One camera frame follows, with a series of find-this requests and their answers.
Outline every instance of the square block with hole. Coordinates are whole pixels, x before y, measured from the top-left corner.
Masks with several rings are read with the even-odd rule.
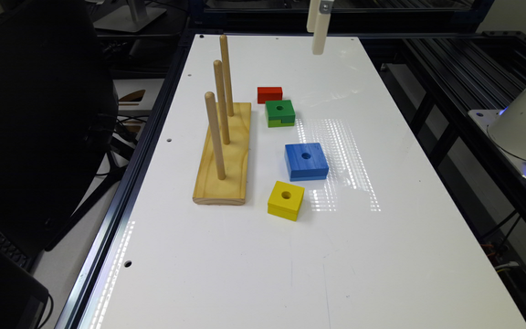
[[[320,143],[285,145],[285,162],[291,182],[326,179],[328,175],[328,162]]]
[[[266,101],[265,118],[267,119],[269,128],[273,126],[288,126],[293,125],[293,123],[296,121],[296,112],[293,110],[293,105],[291,104],[290,100]],[[281,125],[270,124],[271,122],[277,120],[281,121]]]
[[[271,215],[295,221],[298,219],[305,188],[289,183],[276,182],[267,202]]]

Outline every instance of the metal frame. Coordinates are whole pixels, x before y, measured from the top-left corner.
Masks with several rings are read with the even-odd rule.
[[[332,9],[330,33],[473,33],[494,0],[475,0],[469,10],[427,7],[420,0],[394,0],[388,8]],[[191,27],[229,32],[302,33],[307,8],[210,9],[204,0],[190,0]]]
[[[526,180],[467,115],[468,110],[477,106],[480,109],[505,108],[524,89],[524,84],[483,54],[475,40],[404,41],[406,48],[402,52],[408,67],[449,122],[428,156],[434,167],[439,166],[460,137],[526,222]],[[517,56],[524,53],[513,51]],[[525,60],[518,58],[515,62]],[[426,117],[427,107],[420,109],[416,117]]]

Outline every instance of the yellow block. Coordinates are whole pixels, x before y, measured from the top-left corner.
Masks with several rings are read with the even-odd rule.
[[[295,221],[300,212],[305,188],[278,181],[273,187],[267,212],[271,215]]]
[[[289,211],[281,210],[276,207],[268,206],[267,207],[268,214],[279,216],[281,218],[289,219],[296,221],[298,220],[298,214],[290,213]]]
[[[245,204],[251,103],[233,105],[235,115],[228,117],[230,144],[223,144],[226,178],[219,180],[216,174],[215,154],[208,128],[192,197],[198,205]]]

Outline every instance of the red block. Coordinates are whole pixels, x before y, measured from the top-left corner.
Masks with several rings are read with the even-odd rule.
[[[265,104],[266,101],[283,100],[281,87],[257,87],[257,103]]]

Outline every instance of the wooden peg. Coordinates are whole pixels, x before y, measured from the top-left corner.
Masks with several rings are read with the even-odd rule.
[[[228,134],[228,118],[226,117],[225,83],[223,80],[223,66],[220,60],[215,60],[216,96],[218,96],[218,110],[220,111],[220,125],[223,134],[223,143],[230,144]]]
[[[226,178],[225,159],[223,158],[223,145],[220,143],[220,131],[218,131],[218,113],[216,112],[215,94],[207,92],[205,94],[206,111],[208,112],[208,124],[210,125],[210,137],[215,154],[216,173],[218,179]]]
[[[225,91],[226,91],[226,112],[228,116],[235,115],[233,109],[233,87],[230,82],[230,61],[228,59],[228,41],[226,36],[220,36],[220,52],[223,57],[223,72],[225,76]]]

